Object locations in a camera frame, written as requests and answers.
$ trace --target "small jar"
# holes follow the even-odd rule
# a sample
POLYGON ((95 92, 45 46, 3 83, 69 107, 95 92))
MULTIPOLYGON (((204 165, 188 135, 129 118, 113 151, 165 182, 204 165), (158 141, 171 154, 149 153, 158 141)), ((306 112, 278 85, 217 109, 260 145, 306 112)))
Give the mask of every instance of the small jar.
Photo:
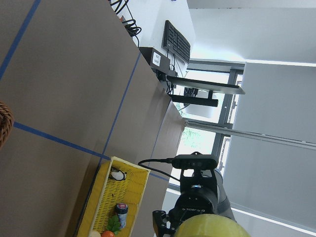
POLYGON ((123 229, 126 226, 126 218, 127 218, 127 212, 128 212, 128 206, 127 204, 121 202, 118 203, 115 207, 115 212, 118 216, 118 219, 120 221, 120 229, 123 229))

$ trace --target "tomato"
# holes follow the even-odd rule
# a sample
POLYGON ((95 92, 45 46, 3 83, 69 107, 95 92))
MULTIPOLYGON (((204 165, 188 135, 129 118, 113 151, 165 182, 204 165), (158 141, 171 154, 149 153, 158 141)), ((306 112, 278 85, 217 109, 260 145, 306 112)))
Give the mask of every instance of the tomato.
POLYGON ((115 237, 114 233, 112 231, 104 231, 101 234, 101 237, 115 237))

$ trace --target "egg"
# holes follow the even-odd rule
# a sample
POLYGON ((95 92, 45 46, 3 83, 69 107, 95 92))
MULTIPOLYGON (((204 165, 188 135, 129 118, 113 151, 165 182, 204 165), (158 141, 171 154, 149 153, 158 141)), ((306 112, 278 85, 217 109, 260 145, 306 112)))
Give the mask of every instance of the egg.
POLYGON ((89 237, 101 237, 101 235, 97 231, 91 231, 89 237))

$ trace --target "yellow basket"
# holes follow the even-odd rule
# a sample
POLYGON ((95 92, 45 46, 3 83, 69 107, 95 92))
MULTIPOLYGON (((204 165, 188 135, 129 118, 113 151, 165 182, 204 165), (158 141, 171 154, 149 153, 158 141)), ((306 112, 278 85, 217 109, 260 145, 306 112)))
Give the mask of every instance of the yellow basket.
POLYGON ((126 226, 117 236, 130 237, 149 172, 148 169, 117 157, 111 157, 110 161, 102 164, 96 176, 77 236, 88 237, 92 230, 98 231, 100 234, 103 233, 109 218, 115 214, 115 205, 124 202, 128 205, 126 226), (109 179, 111 166, 126 172, 126 179, 123 181, 109 179))

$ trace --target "label sticker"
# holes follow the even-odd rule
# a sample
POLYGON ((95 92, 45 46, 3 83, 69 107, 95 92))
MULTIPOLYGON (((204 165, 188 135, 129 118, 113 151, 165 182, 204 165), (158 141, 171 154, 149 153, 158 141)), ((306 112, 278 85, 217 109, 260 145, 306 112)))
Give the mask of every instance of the label sticker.
POLYGON ((155 65, 157 65, 159 67, 160 66, 160 58, 161 58, 161 56, 154 52, 154 54, 153 54, 153 64, 155 64, 155 65))

